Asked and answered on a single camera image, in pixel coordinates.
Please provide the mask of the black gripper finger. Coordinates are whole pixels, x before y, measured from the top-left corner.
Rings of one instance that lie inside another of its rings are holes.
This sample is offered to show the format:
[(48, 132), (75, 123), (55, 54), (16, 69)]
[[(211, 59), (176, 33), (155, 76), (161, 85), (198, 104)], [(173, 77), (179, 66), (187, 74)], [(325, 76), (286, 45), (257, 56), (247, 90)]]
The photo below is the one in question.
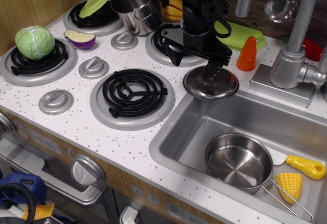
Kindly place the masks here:
[(177, 49), (171, 45), (166, 45), (166, 53), (174, 66), (180, 65), (181, 60), (184, 57), (183, 51), (181, 51), (180, 49)]
[(213, 60), (208, 60), (208, 63), (205, 68), (205, 75), (207, 78), (212, 78), (216, 75), (218, 69), (220, 68), (220, 64)]

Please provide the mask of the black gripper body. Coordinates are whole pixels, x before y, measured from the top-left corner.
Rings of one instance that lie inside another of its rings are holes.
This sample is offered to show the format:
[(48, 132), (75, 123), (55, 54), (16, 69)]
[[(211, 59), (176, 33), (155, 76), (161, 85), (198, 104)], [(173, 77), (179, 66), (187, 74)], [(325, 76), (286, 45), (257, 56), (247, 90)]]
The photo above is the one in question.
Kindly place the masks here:
[(193, 35), (178, 29), (163, 29), (163, 44), (171, 45), (184, 52), (184, 55), (193, 55), (205, 60), (213, 60), (220, 66), (227, 66), (230, 62), (232, 50), (222, 43), (210, 28), (204, 34)]

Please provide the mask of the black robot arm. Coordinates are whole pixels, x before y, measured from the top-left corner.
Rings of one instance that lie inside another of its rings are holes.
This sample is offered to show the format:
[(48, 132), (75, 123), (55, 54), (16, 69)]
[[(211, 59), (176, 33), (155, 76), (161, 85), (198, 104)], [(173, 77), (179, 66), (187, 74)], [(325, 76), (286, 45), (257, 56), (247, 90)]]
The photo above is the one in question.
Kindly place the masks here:
[(229, 64), (232, 51), (220, 39), (231, 35), (231, 26), (223, 19), (227, 0), (182, 0), (182, 19), (177, 29), (163, 29), (163, 44), (172, 63), (179, 66), (185, 54), (208, 61), (205, 75), (212, 78), (219, 68)]

